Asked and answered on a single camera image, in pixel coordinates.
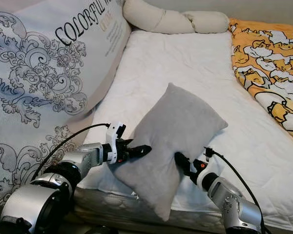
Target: white quilted mattress pad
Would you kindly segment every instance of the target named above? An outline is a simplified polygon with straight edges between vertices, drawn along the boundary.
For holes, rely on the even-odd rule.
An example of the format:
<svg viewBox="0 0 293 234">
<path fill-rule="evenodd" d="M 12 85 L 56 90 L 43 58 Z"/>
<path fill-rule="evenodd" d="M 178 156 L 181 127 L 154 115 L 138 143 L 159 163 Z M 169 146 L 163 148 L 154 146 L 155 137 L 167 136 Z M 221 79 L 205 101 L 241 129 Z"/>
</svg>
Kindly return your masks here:
<svg viewBox="0 0 293 234">
<path fill-rule="evenodd" d="M 238 83 L 231 67 L 231 34 L 164 35 L 134 31 L 109 92 L 93 123 L 119 120 L 129 138 L 135 126 L 165 92 L 169 82 L 206 101 L 228 124 L 209 143 L 240 172 L 255 194 L 269 226 L 293 231 L 293 138 Z M 92 129 L 85 143 L 105 142 L 104 128 Z M 251 199 L 235 174 L 214 158 L 220 176 Z M 79 184 L 123 196 L 131 190 L 106 166 L 93 168 Z M 220 213 L 207 194 L 185 177 L 172 210 Z"/>
</svg>

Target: large patterned pillow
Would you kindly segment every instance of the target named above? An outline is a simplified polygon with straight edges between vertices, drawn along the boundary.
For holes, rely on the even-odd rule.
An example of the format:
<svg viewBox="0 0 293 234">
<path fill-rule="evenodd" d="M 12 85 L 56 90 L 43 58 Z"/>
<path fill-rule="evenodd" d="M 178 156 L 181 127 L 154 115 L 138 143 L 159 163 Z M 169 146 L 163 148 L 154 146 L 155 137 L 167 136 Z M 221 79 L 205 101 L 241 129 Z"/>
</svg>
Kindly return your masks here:
<svg viewBox="0 0 293 234">
<path fill-rule="evenodd" d="M 0 0 L 0 204 L 55 146 L 91 124 L 130 34 L 122 4 Z"/>
<path fill-rule="evenodd" d="M 293 136 L 293 26 L 230 20 L 236 77 Z"/>
</svg>

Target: decorative pillow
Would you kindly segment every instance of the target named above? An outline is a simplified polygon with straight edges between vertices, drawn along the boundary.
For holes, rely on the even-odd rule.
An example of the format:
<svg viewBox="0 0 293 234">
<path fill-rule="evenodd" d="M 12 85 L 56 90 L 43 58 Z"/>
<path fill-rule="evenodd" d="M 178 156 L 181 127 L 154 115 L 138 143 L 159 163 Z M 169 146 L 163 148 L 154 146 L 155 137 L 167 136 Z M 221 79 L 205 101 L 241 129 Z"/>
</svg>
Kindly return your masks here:
<svg viewBox="0 0 293 234">
<path fill-rule="evenodd" d="M 91 124 L 129 34 L 120 0 L 0 0 L 0 205 Z"/>
<path fill-rule="evenodd" d="M 182 178 L 174 153 L 197 158 L 227 123 L 203 100 L 172 83 L 133 133 L 131 147 L 150 145 L 143 158 L 111 165 L 114 175 L 167 221 Z"/>
<path fill-rule="evenodd" d="M 293 26 L 230 20 L 236 77 L 293 136 Z"/>
<path fill-rule="evenodd" d="M 228 30 L 229 18 L 217 11 L 187 11 L 182 13 L 197 33 L 223 33 Z"/>
<path fill-rule="evenodd" d="M 126 0 L 124 18 L 143 30 L 155 33 L 194 33 L 191 22 L 177 11 L 166 11 L 143 0 Z"/>
<path fill-rule="evenodd" d="M 124 17 L 131 24 L 146 31 L 166 34 L 222 33 L 228 29 L 229 19 L 220 12 L 191 11 L 179 13 L 152 6 L 143 0 L 127 0 Z"/>
</svg>

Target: cylindrical bolster pillow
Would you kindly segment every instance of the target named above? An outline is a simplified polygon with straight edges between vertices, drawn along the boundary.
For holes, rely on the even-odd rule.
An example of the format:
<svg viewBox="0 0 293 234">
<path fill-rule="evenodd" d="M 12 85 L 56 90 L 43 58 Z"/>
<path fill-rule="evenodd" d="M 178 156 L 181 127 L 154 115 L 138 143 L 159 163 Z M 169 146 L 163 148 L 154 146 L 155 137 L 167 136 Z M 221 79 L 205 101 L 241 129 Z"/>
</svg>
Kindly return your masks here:
<svg viewBox="0 0 293 234">
<path fill-rule="evenodd" d="M 228 29 L 229 18 L 217 11 L 187 11 L 182 13 L 197 33 L 223 33 Z"/>
<path fill-rule="evenodd" d="M 194 33 L 191 22 L 181 13 L 152 6 L 143 0 L 126 0 L 123 14 L 129 23 L 149 32 Z"/>
<path fill-rule="evenodd" d="M 228 17 L 221 12 L 188 11 L 181 14 L 143 0 L 126 0 L 123 14 L 136 27 L 156 33 L 222 33 L 229 25 Z"/>
</svg>

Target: cartoon print blanket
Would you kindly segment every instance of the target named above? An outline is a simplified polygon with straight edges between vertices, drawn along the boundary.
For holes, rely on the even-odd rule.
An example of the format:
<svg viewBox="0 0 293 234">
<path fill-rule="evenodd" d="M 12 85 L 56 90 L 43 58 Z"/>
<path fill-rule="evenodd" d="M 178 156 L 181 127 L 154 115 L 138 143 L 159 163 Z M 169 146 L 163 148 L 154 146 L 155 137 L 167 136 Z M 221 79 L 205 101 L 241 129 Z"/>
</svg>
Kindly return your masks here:
<svg viewBox="0 0 293 234">
<path fill-rule="evenodd" d="M 230 19 L 237 79 L 293 136 L 293 26 Z"/>
</svg>

